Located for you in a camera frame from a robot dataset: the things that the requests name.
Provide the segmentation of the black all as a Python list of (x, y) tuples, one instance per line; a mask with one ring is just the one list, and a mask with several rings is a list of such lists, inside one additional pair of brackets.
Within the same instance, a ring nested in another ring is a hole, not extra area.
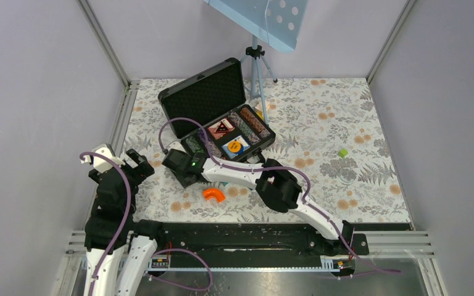
[(212, 133), (215, 139), (219, 139), (220, 137), (226, 135), (227, 133), (233, 130), (233, 125), (227, 120), (221, 120), (220, 122), (215, 123), (209, 128), (209, 131)]

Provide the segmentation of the yellow big blind button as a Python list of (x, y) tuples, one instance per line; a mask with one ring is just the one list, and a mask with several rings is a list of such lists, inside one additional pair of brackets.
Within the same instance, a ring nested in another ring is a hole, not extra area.
[(243, 149), (243, 145), (239, 141), (231, 141), (228, 143), (228, 150), (231, 153), (239, 154)]

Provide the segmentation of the blue small blind button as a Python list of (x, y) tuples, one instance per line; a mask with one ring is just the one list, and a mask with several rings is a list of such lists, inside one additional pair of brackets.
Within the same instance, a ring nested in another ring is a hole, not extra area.
[(230, 152), (230, 156), (235, 158), (237, 155), (240, 155), (244, 152), (243, 146), (229, 146), (228, 150)]

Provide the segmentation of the black poker set case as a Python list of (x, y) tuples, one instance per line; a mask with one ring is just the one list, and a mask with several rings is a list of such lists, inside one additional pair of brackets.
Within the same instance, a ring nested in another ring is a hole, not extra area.
[[(251, 148), (234, 159), (225, 156), (225, 160), (235, 162), (246, 162), (255, 156), (261, 157), (262, 151), (275, 142), (275, 132), (246, 103), (241, 63), (234, 57), (162, 90), (157, 98), (165, 116), (171, 121), (173, 133), (190, 155), (193, 153), (186, 145), (185, 139), (193, 136), (204, 147), (198, 136), (199, 131), (205, 136), (208, 134), (221, 151), (224, 143), (239, 135), (244, 136), (250, 142)], [(243, 107), (249, 108), (261, 119), (271, 132), (269, 137), (261, 138), (252, 125), (240, 115), (239, 111)], [(235, 130), (214, 140), (207, 128), (225, 117), (232, 122)]]

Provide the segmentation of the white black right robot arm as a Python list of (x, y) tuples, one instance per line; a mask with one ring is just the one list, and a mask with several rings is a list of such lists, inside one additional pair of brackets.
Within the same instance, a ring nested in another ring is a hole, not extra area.
[(366, 256), (370, 253), (364, 234), (353, 224), (333, 217), (309, 197), (296, 175), (301, 171), (281, 165), (274, 159), (264, 163), (240, 163), (210, 157), (206, 153), (189, 155), (168, 150), (163, 164), (183, 187), (196, 183), (231, 183), (257, 192), (263, 203), (277, 213), (290, 213), (302, 219), (312, 231), (305, 247), (312, 255)]

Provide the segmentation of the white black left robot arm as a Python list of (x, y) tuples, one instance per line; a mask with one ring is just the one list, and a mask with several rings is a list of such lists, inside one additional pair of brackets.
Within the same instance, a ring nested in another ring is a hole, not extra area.
[(154, 174), (146, 157), (130, 149), (131, 166), (102, 144), (80, 155), (92, 165), (88, 176), (98, 185), (85, 224), (85, 295), (134, 295), (153, 253), (166, 248), (165, 234), (149, 230), (152, 221), (133, 221), (138, 187)]

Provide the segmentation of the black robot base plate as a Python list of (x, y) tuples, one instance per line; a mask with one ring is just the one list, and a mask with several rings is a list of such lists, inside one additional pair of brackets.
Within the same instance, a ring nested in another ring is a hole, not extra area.
[(190, 250), (210, 268), (317, 268), (321, 257), (349, 259), (340, 239), (324, 239), (308, 224), (162, 223), (146, 225), (157, 234), (157, 248), (171, 268), (200, 268), (202, 263), (182, 253)]

